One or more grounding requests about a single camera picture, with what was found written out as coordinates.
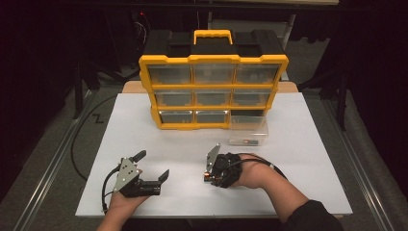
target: person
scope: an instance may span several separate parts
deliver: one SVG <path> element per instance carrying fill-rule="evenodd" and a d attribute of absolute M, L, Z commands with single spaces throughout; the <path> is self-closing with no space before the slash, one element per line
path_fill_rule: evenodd
<path fill-rule="evenodd" d="M 253 155 L 240 154 L 242 160 Z M 282 231 L 342 231 L 340 222 L 329 214 L 321 202 L 311 200 L 273 168 L 258 163 L 242 163 L 242 173 L 232 187 L 263 189 L 281 221 Z M 126 220 L 135 213 L 148 197 L 126 198 L 114 192 L 109 210 L 100 223 L 98 231 L 121 230 Z"/>

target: table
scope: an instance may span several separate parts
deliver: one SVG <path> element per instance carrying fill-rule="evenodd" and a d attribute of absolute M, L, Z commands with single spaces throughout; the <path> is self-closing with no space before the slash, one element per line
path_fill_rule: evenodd
<path fill-rule="evenodd" d="M 254 152 L 280 167 L 288 179 L 333 215 L 352 213 L 342 185 L 327 156 L 303 95 L 277 93 L 267 115 L 269 137 L 262 146 L 230 146 L 228 131 L 159 130 L 150 117 L 145 93 L 117 96 L 107 130 L 96 155 L 76 216 L 102 217 L 101 188 L 106 175 L 122 157 L 141 150 L 143 180 L 156 180 L 170 169 L 162 193 L 135 212 L 137 218 L 275 218 L 262 190 L 221 189 L 203 182 L 207 153 L 221 143 L 220 153 Z M 115 184 L 112 177 L 107 191 Z"/>

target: black sleeve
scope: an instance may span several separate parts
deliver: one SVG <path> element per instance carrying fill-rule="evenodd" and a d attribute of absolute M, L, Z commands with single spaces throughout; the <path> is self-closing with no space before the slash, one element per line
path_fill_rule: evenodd
<path fill-rule="evenodd" d="M 297 208 L 281 231 L 344 231 L 339 220 L 329 214 L 321 202 L 309 200 Z"/>

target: person's right hand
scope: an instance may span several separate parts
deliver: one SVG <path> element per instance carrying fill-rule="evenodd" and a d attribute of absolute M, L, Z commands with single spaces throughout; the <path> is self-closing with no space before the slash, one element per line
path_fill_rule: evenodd
<path fill-rule="evenodd" d="M 256 157 L 247 154 L 240 154 L 242 160 L 256 159 Z M 258 162 L 242 163 L 242 173 L 240 179 L 232 187 L 245 186 L 249 189 L 264 188 L 271 174 L 277 172 L 271 167 Z"/>

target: floor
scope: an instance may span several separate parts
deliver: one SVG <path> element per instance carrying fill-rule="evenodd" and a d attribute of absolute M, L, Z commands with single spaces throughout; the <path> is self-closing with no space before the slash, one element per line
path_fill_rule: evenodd
<path fill-rule="evenodd" d="M 290 81 L 314 74 L 327 41 L 290 41 Z M 99 91 L 85 91 L 85 112 L 74 115 L 74 93 L 48 124 L 37 147 L 0 205 L 0 230 L 94 230 L 101 218 L 77 218 L 75 211 L 103 138 L 115 96 L 122 85 L 101 78 Z M 382 162 L 352 101 L 347 96 L 346 131 L 335 122 L 336 101 L 320 100 L 319 90 L 303 92 L 328 155 L 344 186 L 353 214 L 340 219 L 344 230 L 408 230 L 408 205 Z M 272 220 L 133 220 L 138 230 L 247 230 L 277 226 Z"/>

